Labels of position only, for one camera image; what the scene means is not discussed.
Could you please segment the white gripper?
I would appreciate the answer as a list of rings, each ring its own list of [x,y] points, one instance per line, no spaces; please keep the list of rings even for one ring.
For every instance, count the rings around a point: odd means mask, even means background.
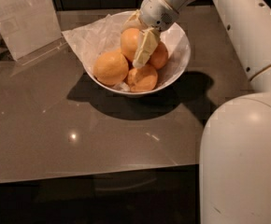
[[[133,67],[141,68],[149,61],[160,43],[160,32],[168,30],[177,19],[178,0],[143,0],[140,10],[134,11],[121,27],[122,33],[138,29]]]

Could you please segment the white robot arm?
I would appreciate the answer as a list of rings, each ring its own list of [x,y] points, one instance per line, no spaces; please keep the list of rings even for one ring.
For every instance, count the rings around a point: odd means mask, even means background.
[[[133,65],[195,0],[143,0],[124,24],[140,29]],[[199,158],[201,224],[271,224],[271,8],[264,0],[212,0],[253,92],[208,119]]]

